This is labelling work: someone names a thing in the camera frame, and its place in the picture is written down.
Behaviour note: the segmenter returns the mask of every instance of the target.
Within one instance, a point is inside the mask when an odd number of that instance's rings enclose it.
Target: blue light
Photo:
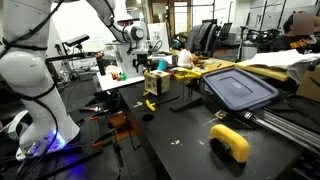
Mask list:
[[[56,130],[54,129],[54,130],[52,130],[52,134],[53,135],[55,135],[56,134]],[[56,138],[56,140],[58,140],[58,146],[60,147],[60,146],[63,146],[65,143],[66,143],[66,141],[62,138],[62,136],[60,135],[60,133],[58,132],[57,133],[57,138]]]

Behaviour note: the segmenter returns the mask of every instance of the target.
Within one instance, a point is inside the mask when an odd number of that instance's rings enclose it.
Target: yellow foam block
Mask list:
[[[249,61],[250,60],[242,61],[242,62],[236,63],[234,66],[249,72],[271,77],[279,81],[287,81],[290,79],[287,73],[282,69],[274,69],[267,66],[247,66]]]
[[[219,124],[211,128],[210,138],[219,138],[231,147],[229,154],[239,163],[244,163],[249,157],[249,143],[238,133]]]

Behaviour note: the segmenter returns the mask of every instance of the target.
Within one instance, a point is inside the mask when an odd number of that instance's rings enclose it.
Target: white table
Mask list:
[[[144,81],[144,76],[140,75],[137,77],[132,77],[132,78],[128,78],[125,81],[117,81],[117,80],[113,80],[111,74],[110,75],[105,75],[105,76],[101,76],[100,73],[97,73],[98,76],[98,80],[101,86],[101,90],[102,91],[107,91],[110,89],[114,89],[114,88],[118,88],[118,87],[122,87],[122,86],[126,86],[129,84],[134,84],[137,82],[141,82]]]

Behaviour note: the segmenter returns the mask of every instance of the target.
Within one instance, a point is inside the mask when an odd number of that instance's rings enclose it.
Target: person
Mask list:
[[[304,54],[308,42],[311,40],[309,35],[296,35],[294,33],[293,14],[283,25],[284,35],[274,39],[271,42],[271,51],[279,52],[290,49],[296,49],[299,53]],[[320,32],[320,17],[314,17],[314,32]]]

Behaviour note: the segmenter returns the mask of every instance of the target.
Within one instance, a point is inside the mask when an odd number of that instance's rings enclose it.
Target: small box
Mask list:
[[[296,94],[320,102],[320,65],[309,67]]]
[[[155,70],[144,75],[145,90],[159,96],[170,89],[170,74]]]

